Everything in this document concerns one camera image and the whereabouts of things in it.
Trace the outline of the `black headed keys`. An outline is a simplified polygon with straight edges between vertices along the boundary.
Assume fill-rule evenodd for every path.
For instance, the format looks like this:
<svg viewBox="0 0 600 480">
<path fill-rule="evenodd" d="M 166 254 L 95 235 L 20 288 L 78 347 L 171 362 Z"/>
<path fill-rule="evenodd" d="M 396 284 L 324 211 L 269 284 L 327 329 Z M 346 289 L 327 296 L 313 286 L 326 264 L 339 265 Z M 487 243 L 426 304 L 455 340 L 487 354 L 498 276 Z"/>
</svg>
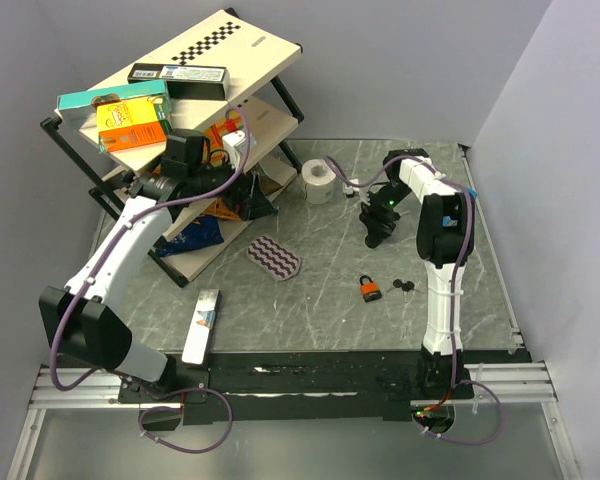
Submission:
<svg viewBox="0 0 600 480">
<path fill-rule="evenodd" d="M 394 291 L 400 291 L 404 301 L 407 301 L 412 293 L 421 293 L 421 290 L 417 288 L 413 281 L 401 280 L 399 278 L 392 281 L 391 286 L 387 289 L 386 293 Z"/>
</svg>

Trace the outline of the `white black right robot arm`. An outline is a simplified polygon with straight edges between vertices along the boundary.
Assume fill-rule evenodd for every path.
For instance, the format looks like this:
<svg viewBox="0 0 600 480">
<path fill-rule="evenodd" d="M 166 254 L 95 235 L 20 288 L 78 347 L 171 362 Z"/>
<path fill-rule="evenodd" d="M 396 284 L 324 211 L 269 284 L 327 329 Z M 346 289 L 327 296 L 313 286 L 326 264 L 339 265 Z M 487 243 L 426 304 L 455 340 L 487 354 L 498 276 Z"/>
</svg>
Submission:
<svg viewBox="0 0 600 480">
<path fill-rule="evenodd" d="M 462 380 L 461 283 L 474 248 L 475 200 L 423 149 L 391 150 L 382 165 L 387 182 L 361 205 L 365 244 L 376 248 L 388 239 L 399 220 L 395 206 L 410 194 L 418 200 L 416 250 L 427 275 L 427 325 L 416 383 L 424 396 L 439 398 Z"/>
</svg>

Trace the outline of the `orange black padlock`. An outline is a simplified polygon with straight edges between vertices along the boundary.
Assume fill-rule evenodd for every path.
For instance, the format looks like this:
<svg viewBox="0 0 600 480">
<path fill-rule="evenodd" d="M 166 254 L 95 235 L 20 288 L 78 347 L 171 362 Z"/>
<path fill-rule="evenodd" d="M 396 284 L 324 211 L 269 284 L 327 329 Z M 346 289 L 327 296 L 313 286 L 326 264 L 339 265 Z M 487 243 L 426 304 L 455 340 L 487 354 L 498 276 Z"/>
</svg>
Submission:
<svg viewBox="0 0 600 480">
<path fill-rule="evenodd" d="M 360 292 L 365 303 L 380 300 L 383 296 L 378 284 L 368 275 L 359 277 Z"/>
</svg>

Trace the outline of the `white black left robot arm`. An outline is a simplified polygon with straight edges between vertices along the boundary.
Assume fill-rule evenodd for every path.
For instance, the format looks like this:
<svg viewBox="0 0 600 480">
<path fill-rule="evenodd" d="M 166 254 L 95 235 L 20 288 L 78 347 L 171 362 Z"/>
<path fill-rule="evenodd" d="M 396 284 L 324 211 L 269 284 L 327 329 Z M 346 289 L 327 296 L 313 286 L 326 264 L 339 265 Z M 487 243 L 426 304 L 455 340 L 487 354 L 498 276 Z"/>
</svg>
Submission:
<svg viewBox="0 0 600 480">
<path fill-rule="evenodd" d="M 75 287 L 66 285 L 61 291 L 62 298 L 53 304 L 54 311 L 43 317 L 45 327 L 50 337 L 49 373 L 53 386 L 60 392 L 68 392 L 80 385 L 95 370 L 96 365 L 73 383 L 63 384 L 57 371 L 57 359 L 63 341 L 64 330 L 71 319 L 77 317 L 77 308 L 81 301 L 89 303 L 87 294 L 95 286 L 104 285 L 104 275 L 122 274 L 127 279 L 139 265 L 141 256 L 150 250 L 151 245 L 158 240 L 158 227 L 168 227 L 170 207 L 187 206 L 191 203 L 213 199 L 220 196 L 235 183 L 244 172 L 250 155 L 253 135 L 248 126 L 239 131 L 244 136 L 244 151 L 239 155 L 239 163 L 231 176 L 216 188 L 194 196 L 178 197 L 168 201 L 150 201 L 145 197 L 137 197 L 127 201 L 122 212 L 122 218 L 114 225 L 109 236 L 101 244 L 102 252 L 91 257 L 83 269 L 76 275 L 78 283 Z"/>
</svg>

